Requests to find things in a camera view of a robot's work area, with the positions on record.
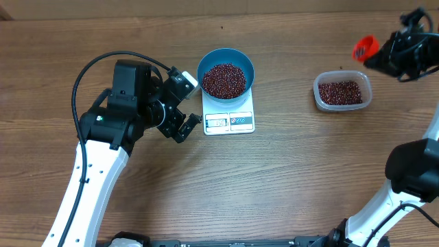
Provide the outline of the orange measuring scoop blue handle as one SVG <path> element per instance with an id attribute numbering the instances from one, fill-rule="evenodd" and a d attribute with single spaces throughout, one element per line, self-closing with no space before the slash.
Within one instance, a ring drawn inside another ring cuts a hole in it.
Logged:
<path id="1" fill-rule="evenodd" d="M 352 52 L 354 60 L 364 62 L 379 51 L 379 41 L 373 35 L 365 36 L 355 46 Z"/>

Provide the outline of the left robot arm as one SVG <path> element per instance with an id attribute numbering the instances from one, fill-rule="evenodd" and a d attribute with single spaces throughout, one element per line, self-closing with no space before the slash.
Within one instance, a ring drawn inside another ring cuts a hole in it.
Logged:
<path id="1" fill-rule="evenodd" d="M 149 128 L 182 143 L 201 123 L 178 105 L 200 85 L 172 67 L 164 80 L 147 62 L 118 60 L 112 87 L 75 120 L 79 143 L 69 185 L 44 246 L 94 246 L 115 183 Z"/>

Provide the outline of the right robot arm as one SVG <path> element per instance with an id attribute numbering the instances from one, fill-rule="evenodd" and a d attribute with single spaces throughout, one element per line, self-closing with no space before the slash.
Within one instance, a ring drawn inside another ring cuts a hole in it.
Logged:
<path id="1" fill-rule="evenodd" d="M 397 31 L 383 46 L 374 36 L 367 36 L 355 45 L 352 56 L 369 69 L 410 82 L 438 71 L 438 34 Z M 385 234 L 399 220 L 438 197 L 437 116 L 421 140 L 393 149 L 385 177 L 383 186 L 362 210 L 313 245 L 388 246 Z"/>

